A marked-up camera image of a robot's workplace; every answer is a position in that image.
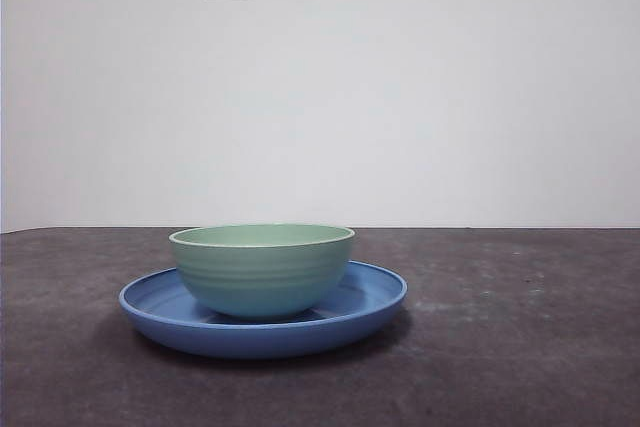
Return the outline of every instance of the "bowl rim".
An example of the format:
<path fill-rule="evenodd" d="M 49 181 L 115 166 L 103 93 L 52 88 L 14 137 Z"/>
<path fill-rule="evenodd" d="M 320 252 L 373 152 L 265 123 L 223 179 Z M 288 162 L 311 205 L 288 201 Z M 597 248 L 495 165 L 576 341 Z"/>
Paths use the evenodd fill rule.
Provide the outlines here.
<path fill-rule="evenodd" d="M 187 232 L 193 232 L 196 230 L 208 230 L 208 229 L 222 229 L 227 227 L 269 227 L 269 226 L 279 226 L 279 225 L 287 225 L 293 227 L 326 227 L 331 229 L 340 229 L 345 232 L 345 235 L 341 235 L 335 238 L 330 238 L 326 240 L 318 240 L 315 242 L 290 242 L 286 244 L 273 244 L 273 245 L 252 245 L 252 244 L 216 244 L 211 242 L 189 242 L 186 240 L 177 239 L 176 236 L 180 234 L 185 234 Z M 208 227 L 194 227 L 190 229 L 179 230 L 178 232 L 174 232 L 169 236 L 169 240 L 174 244 L 186 245 L 189 247 L 217 247 L 217 248 L 227 248 L 227 249 L 270 249 L 270 248 L 278 248 L 278 247 L 301 247 L 305 245 L 320 245 L 320 244 L 330 244 L 332 242 L 340 242 L 343 240 L 350 239 L 356 235 L 355 231 L 350 229 L 349 227 L 342 227 L 338 225 L 328 225 L 328 224 L 305 224 L 300 222 L 267 222 L 267 223 L 255 223 L 255 224 L 224 224 L 224 225 L 212 225 Z"/>

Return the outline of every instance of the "plate rim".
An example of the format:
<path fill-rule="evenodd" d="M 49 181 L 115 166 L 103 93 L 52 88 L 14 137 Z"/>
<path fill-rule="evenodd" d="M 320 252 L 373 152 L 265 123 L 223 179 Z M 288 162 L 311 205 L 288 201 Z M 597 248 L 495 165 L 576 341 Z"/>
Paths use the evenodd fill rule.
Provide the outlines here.
<path fill-rule="evenodd" d="M 185 321 L 185 320 L 171 320 L 168 319 L 166 317 L 162 317 L 159 315 L 155 315 L 155 314 L 149 314 L 147 312 L 144 312 L 140 309 L 137 309 L 136 307 L 134 307 L 133 305 L 131 305 L 129 302 L 127 302 L 127 300 L 125 299 L 125 296 L 127 294 L 127 291 L 133 287 L 135 284 L 137 284 L 138 282 L 142 282 L 144 280 L 147 280 L 151 277 L 155 277 L 155 276 L 159 276 L 162 274 L 165 274 L 167 272 L 170 272 L 172 270 L 177 270 L 176 267 L 171 267 L 169 269 L 164 269 L 164 270 L 160 270 L 158 272 L 152 272 L 150 274 L 144 275 L 142 277 L 139 277 L 131 282 L 129 282 L 127 285 L 125 285 L 121 290 L 120 293 L 118 295 L 118 301 L 120 303 L 120 306 L 129 314 L 136 316 L 136 317 L 142 317 L 146 320 L 150 320 L 150 321 L 154 321 L 154 322 L 160 322 L 163 324 L 168 324 L 168 325 L 174 325 L 174 326 L 181 326 L 181 327 L 192 327 L 192 328 L 197 328 L 197 329 L 213 329 L 213 330 L 276 330 L 276 329 L 296 329 L 296 328 L 305 328 L 305 327 L 313 327 L 313 326 L 317 326 L 317 325 L 327 325 L 327 324 L 334 324 L 334 323 L 339 323 L 339 322 L 345 322 L 348 320 L 352 320 L 352 319 L 359 319 L 362 317 L 366 317 L 368 315 L 371 314 L 375 314 L 377 312 L 381 312 L 389 307 L 392 307 L 393 305 L 396 305 L 398 303 L 400 303 L 404 297 L 407 294 L 407 282 L 397 273 L 389 270 L 389 269 L 385 269 L 384 267 L 379 267 L 377 265 L 373 265 L 373 264 L 368 264 L 366 262 L 359 262 L 357 260 L 349 260 L 350 264 L 356 264 L 362 267 L 366 267 L 366 268 L 370 268 L 373 270 L 378 270 L 388 276 L 390 276 L 391 278 L 393 278 L 394 280 L 396 280 L 397 282 L 400 283 L 401 285 L 401 289 L 400 289 L 400 293 L 396 296 L 394 296 L 391 300 L 384 302 L 380 305 L 377 305 L 375 307 L 369 308 L 369 309 L 365 309 L 359 312 L 353 312 L 351 314 L 346 314 L 346 315 L 339 315 L 337 317 L 331 317 L 329 319 L 317 319 L 317 320 L 309 320 L 306 322 L 283 322 L 283 323 L 264 323 L 264 324 L 209 324 L 209 323 L 204 323 L 204 322 L 193 322 L 193 321 Z"/>

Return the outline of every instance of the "bowl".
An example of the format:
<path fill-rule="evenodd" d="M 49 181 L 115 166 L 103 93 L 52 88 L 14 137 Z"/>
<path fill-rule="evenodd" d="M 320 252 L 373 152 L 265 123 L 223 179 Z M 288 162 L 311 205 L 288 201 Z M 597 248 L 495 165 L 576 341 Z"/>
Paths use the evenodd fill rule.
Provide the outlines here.
<path fill-rule="evenodd" d="M 335 287 L 354 235 L 328 225 L 256 224 L 182 230 L 169 240 L 180 278 L 200 303 L 268 319 L 303 311 Z"/>

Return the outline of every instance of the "gray table surface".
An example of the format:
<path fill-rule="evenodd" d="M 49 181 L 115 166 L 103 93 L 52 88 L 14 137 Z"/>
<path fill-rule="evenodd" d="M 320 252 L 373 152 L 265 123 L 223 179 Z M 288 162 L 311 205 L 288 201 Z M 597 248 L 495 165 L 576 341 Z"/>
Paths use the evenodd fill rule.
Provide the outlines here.
<path fill-rule="evenodd" d="M 637 426 L 640 230 L 357 229 L 407 280 L 357 344 L 278 361 L 137 334 L 127 282 L 176 228 L 2 236 L 2 419 L 13 426 Z"/>

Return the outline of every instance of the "ridged bowl exterior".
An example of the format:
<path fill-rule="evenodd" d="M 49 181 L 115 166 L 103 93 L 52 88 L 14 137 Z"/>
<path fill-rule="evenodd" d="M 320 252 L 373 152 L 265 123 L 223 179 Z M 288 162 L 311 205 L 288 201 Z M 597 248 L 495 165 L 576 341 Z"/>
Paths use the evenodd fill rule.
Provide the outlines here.
<path fill-rule="evenodd" d="M 178 273 L 199 302 L 260 319 L 292 315 L 318 302 L 342 278 L 352 239 L 277 247 L 172 246 Z"/>

